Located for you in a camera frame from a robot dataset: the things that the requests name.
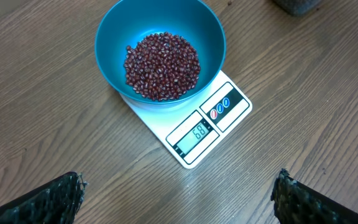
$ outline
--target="white digital scale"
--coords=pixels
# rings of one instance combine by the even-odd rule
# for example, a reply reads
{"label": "white digital scale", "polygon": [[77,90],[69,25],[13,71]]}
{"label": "white digital scale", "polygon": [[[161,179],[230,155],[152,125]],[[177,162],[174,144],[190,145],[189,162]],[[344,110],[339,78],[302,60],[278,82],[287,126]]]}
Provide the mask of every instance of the white digital scale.
{"label": "white digital scale", "polygon": [[187,169],[197,166],[252,110],[250,100],[222,71],[184,102],[153,105],[122,98]]}

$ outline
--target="red button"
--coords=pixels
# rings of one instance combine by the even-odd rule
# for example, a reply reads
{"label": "red button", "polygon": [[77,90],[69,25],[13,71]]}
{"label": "red button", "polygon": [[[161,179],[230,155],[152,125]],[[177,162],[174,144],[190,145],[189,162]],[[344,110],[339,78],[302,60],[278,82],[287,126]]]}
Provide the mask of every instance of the red button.
{"label": "red button", "polygon": [[211,110],[211,119],[216,119],[218,117],[218,112],[216,109]]}

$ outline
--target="bowl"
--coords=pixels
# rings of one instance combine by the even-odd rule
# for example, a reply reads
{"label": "bowl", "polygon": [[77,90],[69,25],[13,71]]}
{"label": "bowl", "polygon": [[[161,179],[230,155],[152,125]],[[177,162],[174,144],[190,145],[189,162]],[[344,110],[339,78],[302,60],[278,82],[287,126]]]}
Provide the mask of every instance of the bowl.
{"label": "bowl", "polygon": [[[201,71],[196,87],[177,100],[152,101],[126,85],[126,47],[147,35],[169,32],[183,36],[196,50]],[[122,0],[103,17],[95,39],[95,55],[105,79],[122,95],[143,103],[167,104],[204,90],[223,66],[226,38],[215,13],[199,0]]]}

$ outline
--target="red bean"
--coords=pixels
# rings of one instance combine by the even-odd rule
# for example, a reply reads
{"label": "red bean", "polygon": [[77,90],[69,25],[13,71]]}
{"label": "red bean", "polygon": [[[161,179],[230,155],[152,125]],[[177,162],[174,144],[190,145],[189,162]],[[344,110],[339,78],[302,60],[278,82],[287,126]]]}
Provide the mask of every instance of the red bean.
{"label": "red bean", "polygon": [[126,84],[143,98],[179,99],[196,87],[201,70],[198,54],[183,37],[150,34],[126,50]]}

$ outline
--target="wood grain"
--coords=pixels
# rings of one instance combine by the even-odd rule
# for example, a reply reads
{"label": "wood grain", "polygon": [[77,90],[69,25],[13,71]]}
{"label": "wood grain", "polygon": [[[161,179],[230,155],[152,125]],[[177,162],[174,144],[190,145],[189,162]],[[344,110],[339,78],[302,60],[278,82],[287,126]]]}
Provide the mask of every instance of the wood grain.
{"label": "wood grain", "polygon": [[193,170],[98,70],[94,35],[115,2],[0,1],[0,205],[76,170],[90,183],[76,223],[278,223],[284,167],[358,212],[358,1],[305,17],[205,1],[254,110]]}

